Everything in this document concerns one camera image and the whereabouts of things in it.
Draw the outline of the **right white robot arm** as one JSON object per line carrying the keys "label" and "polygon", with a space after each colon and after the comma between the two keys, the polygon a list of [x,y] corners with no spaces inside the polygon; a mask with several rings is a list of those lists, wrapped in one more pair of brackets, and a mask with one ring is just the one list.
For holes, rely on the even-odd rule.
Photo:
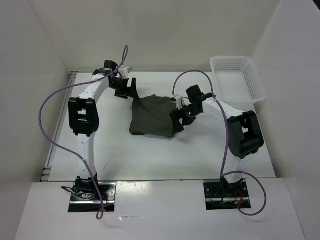
{"label": "right white robot arm", "polygon": [[257,115],[252,110],[239,110],[219,101],[211,92],[203,93],[198,85],[189,87],[186,93],[189,104],[181,95],[171,96],[171,102],[176,105],[170,113],[173,126],[181,132],[200,114],[210,115],[223,123],[226,149],[220,170],[219,191],[223,196],[230,197],[241,186],[253,155],[264,145]]}

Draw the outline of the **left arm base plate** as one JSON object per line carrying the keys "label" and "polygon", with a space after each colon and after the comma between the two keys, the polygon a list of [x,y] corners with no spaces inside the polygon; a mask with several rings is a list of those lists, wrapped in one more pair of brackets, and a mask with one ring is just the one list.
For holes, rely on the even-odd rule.
{"label": "left arm base plate", "polygon": [[[115,182],[99,183],[105,213],[115,211],[116,187]],[[77,190],[75,186],[65,187],[65,190],[70,193],[69,213],[96,213],[101,208],[101,201],[97,193]]]}

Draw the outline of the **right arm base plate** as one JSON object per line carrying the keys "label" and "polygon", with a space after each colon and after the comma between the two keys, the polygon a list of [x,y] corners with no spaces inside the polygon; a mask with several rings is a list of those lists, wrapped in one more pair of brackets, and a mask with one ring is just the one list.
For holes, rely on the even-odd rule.
{"label": "right arm base plate", "polygon": [[227,188],[219,180],[203,182],[206,210],[251,209],[247,184],[244,180]]}

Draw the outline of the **olive green shorts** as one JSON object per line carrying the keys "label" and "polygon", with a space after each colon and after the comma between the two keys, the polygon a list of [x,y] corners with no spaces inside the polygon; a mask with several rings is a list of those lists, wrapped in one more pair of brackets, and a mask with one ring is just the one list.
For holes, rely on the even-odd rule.
{"label": "olive green shorts", "polygon": [[153,135],[173,138],[174,123],[170,113],[176,109],[176,104],[169,97],[155,94],[134,99],[132,102],[132,120],[129,132],[132,135]]}

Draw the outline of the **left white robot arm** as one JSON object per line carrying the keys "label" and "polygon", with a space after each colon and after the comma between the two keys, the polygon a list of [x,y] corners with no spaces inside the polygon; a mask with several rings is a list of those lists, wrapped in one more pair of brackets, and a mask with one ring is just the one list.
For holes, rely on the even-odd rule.
{"label": "left white robot arm", "polygon": [[72,193],[89,200],[102,197],[94,160],[94,141],[100,126],[97,103],[108,88],[119,98],[138,99],[136,79],[129,82],[130,67],[118,66],[106,60],[104,66],[92,73],[91,83],[77,97],[68,100],[69,127],[75,135],[78,154],[84,164],[76,177]]}

